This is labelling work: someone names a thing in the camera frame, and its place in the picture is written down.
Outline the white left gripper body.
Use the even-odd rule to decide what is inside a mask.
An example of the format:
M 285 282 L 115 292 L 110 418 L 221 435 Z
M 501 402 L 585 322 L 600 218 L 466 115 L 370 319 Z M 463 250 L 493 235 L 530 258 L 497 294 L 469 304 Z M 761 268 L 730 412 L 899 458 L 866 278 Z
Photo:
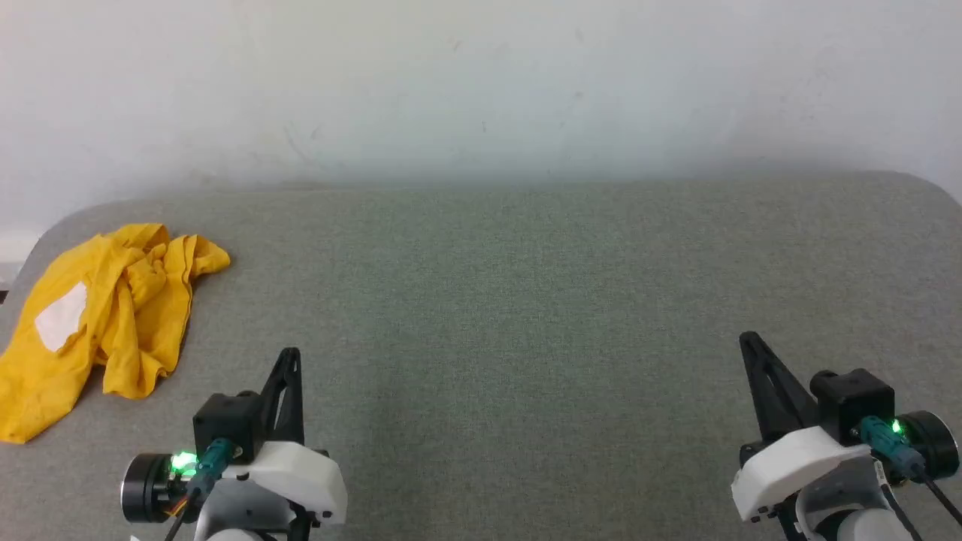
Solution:
M 221 521 L 227 527 L 285 527 L 299 506 L 323 526 L 346 524 L 349 497 L 333 459 L 293 442 L 266 442 L 251 464 L 221 477 Z

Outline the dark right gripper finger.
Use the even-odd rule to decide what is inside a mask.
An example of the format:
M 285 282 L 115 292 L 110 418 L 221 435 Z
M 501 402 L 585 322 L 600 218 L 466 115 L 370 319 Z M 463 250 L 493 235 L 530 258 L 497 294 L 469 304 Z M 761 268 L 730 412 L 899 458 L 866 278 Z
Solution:
M 797 429 L 815 427 L 818 424 L 818 407 L 814 397 L 811 397 L 800 380 L 779 356 L 777 358 L 779 360 L 774 362 L 772 381 L 776 384 L 777 397 L 781 403 L 780 431 L 783 437 Z
M 739 345 L 761 439 L 774 442 L 782 435 L 781 403 L 772 381 L 774 362 L 779 359 L 754 331 L 743 332 L 739 336 Z

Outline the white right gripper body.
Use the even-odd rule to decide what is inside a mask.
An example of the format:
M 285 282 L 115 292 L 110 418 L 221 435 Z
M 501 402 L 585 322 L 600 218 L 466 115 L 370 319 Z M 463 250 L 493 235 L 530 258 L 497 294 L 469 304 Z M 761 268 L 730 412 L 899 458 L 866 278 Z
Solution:
M 796 493 L 820 510 L 822 501 L 836 503 L 873 484 L 875 458 L 869 446 L 843 446 L 813 427 L 786 434 L 746 460 L 735 473 L 731 495 L 741 521 L 754 521 Z

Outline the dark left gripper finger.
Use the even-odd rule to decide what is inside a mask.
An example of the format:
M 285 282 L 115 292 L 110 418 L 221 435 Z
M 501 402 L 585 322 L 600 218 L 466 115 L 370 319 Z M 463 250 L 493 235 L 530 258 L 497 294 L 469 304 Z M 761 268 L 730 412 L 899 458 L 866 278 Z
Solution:
M 298 347 L 285 347 L 272 370 L 272 441 L 305 443 L 301 353 Z
M 285 347 L 279 353 L 261 391 L 262 424 L 268 437 L 289 437 L 291 407 L 286 400 L 291 397 L 292 384 L 293 347 Z

